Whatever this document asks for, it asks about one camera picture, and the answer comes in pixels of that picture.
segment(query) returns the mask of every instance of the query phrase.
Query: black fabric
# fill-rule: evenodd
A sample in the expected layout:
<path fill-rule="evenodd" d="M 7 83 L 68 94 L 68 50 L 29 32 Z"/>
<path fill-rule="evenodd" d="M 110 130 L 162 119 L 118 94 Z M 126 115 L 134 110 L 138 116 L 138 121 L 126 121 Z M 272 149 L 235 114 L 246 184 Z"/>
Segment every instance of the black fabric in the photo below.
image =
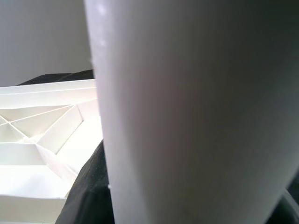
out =
<path fill-rule="evenodd" d="M 20 85 L 92 79 L 93 71 L 46 74 Z M 299 201 L 299 174 L 288 190 Z M 56 224 L 114 224 L 103 142 L 79 172 Z M 266 224 L 299 224 L 299 218 L 282 198 Z"/>
<path fill-rule="evenodd" d="M 41 83 L 55 83 L 73 80 L 93 79 L 93 70 L 85 70 L 76 73 L 59 73 L 59 74 L 45 74 L 33 78 L 29 81 L 19 85 L 41 84 Z"/>
<path fill-rule="evenodd" d="M 56 224 L 114 224 L 103 141 L 79 172 Z"/>
<path fill-rule="evenodd" d="M 299 224 L 299 217 L 292 206 L 283 197 L 266 224 Z"/>

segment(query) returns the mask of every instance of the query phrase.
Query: white tube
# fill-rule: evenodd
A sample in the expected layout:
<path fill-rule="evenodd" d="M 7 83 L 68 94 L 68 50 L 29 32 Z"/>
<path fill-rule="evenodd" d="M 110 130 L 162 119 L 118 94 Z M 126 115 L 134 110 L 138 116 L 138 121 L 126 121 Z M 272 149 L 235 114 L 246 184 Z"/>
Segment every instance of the white tube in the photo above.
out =
<path fill-rule="evenodd" d="M 299 164 L 286 4 L 85 1 L 116 223 L 270 215 Z"/>

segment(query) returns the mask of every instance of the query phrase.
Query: gray wall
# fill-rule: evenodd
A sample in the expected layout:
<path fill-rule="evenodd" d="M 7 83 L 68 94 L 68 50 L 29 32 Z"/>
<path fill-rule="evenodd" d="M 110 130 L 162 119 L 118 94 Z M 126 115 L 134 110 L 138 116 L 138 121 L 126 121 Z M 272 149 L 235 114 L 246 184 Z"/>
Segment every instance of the gray wall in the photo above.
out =
<path fill-rule="evenodd" d="M 82 0 L 0 1 L 0 86 L 90 69 Z"/>

